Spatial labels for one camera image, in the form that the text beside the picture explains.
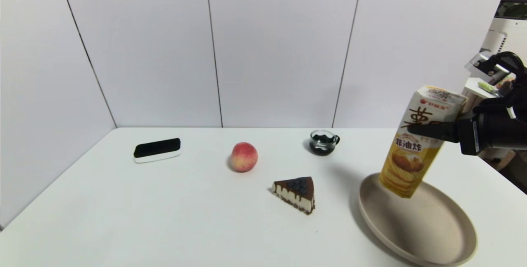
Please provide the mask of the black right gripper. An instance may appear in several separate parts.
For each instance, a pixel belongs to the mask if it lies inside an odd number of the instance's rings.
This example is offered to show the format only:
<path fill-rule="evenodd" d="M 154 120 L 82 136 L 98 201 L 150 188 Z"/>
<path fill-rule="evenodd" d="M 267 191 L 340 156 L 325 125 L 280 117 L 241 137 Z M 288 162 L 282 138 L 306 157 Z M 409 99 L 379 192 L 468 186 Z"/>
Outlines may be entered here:
<path fill-rule="evenodd" d="M 510 118 L 508 112 L 469 114 L 456 122 L 410 125 L 407 131 L 441 141 L 460 143 L 464 155 L 478 155 L 486 149 L 525 150 L 525 121 Z"/>

